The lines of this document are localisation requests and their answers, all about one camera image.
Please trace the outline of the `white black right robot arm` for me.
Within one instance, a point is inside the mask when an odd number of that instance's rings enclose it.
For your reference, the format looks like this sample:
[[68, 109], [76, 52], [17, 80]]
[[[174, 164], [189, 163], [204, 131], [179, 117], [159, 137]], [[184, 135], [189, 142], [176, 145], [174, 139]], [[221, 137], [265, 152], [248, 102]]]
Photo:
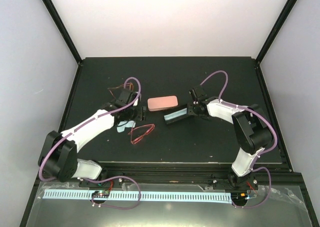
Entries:
[[216, 97], [208, 98], [201, 85], [195, 86], [189, 93], [192, 98], [192, 103], [187, 104], [189, 116], [219, 118], [233, 124], [239, 151], [227, 182], [233, 189], [240, 188], [249, 178], [258, 158], [277, 145], [275, 130], [257, 104], [242, 106]]

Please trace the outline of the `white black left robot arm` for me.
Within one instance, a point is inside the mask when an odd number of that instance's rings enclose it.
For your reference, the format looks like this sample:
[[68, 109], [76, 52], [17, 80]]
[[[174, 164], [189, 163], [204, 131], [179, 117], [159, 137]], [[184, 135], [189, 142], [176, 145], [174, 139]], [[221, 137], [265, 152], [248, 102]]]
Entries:
[[38, 176], [46, 181], [43, 174], [50, 175], [48, 181], [57, 179], [89, 179], [95, 186], [103, 186], [108, 179], [101, 165], [93, 160], [78, 157], [80, 150], [102, 132], [112, 129], [120, 122], [141, 121], [145, 108], [140, 106], [141, 93], [123, 89], [120, 96], [98, 109], [91, 117], [78, 125], [45, 137], [38, 159]]

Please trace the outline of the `red frame sunglasses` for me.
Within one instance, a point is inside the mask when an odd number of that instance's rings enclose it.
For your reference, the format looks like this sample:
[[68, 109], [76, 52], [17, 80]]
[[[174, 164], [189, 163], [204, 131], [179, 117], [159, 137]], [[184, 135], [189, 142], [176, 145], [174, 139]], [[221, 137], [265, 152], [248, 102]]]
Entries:
[[128, 135], [130, 136], [130, 143], [136, 145], [140, 142], [145, 136], [149, 135], [156, 125], [153, 123], [141, 125], [138, 127], [132, 127]]

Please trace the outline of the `light blue cleaning cloth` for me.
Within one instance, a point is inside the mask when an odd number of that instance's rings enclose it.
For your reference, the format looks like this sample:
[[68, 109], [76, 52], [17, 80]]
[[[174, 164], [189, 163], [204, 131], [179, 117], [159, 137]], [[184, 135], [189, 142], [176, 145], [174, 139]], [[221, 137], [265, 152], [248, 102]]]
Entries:
[[181, 110], [178, 110], [178, 111], [175, 111], [175, 112], [172, 112], [170, 114], [167, 114], [164, 116], [164, 119], [166, 121], [170, 121], [170, 120], [173, 120], [173, 119], [176, 119], [176, 118], [179, 118], [181, 116], [184, 116], [187, 114], [187, 108], [183, 108]]

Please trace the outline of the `black glasses case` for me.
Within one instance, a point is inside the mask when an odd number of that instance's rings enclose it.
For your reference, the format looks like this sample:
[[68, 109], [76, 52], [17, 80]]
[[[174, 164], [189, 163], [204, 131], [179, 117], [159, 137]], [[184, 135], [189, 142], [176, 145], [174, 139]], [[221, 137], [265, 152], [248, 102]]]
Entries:
[[165, 124], [170, 125], [175, 122], [187, 119], [191, 116], [188, 115], [188, 105], [183, 104], [183, 105], [179, 105], [177, 107], [166, 110], [163, 117], [164, 117]]

